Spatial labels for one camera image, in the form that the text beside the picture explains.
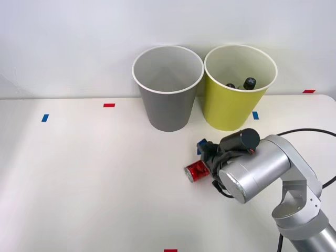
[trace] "white wall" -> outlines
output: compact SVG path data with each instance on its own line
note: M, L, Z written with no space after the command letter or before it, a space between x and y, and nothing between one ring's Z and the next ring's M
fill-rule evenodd
M139 96L134 58L178 44L265 50L269 93L316 89L336 98L335 0L1 0L0 98Z

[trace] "red object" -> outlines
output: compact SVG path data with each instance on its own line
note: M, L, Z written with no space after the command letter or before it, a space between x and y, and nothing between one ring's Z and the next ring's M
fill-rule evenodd
M115 103L104 103L104 108L114 108L115 106Z
M201 178L210 174L209 170L201 160L188 165L186 168L184 168L184 171L191 182L196 182L197 180L200 180Z
M313 89L306 89L303 93L314 93L315 90Z

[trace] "black bottle cap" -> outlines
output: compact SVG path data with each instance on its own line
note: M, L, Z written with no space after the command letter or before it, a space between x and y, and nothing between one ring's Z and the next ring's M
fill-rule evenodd
M257 84L257 81L255 78L248 77L244 82L244 88L246 90L252 90L255 88L256 84Z
M226 84L226 86L229 88L236 88L235 85L233 85L232 83Z

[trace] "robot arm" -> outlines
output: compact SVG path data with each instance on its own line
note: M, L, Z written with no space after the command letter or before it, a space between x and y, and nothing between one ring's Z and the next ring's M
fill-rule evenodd
M336 252L336 232L320 209L322 184L286 139L269 135L259 143L258 133L246 129L219 145L203 142L197 147L206 168L221 188L243 204L282 179L281 203L272 217L297 251Z

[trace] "white table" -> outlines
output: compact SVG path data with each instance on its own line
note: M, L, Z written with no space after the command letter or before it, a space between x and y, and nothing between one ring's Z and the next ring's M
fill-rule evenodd
M265 96L255 111L259 120L251 115L243 128L262 138L306 127L336 132L327 96ZM241 205L210 177L186 178L183 167L200 158L196 143L230 134L206 123L197 100L188 125L172 133L150 125L140 98L2 100L0 120L0 251L276 251L280 180ZM335 176L336 139L285 137L322 183ZM335 189L321 197L334 227ZM287 240L283 247L295 251Z

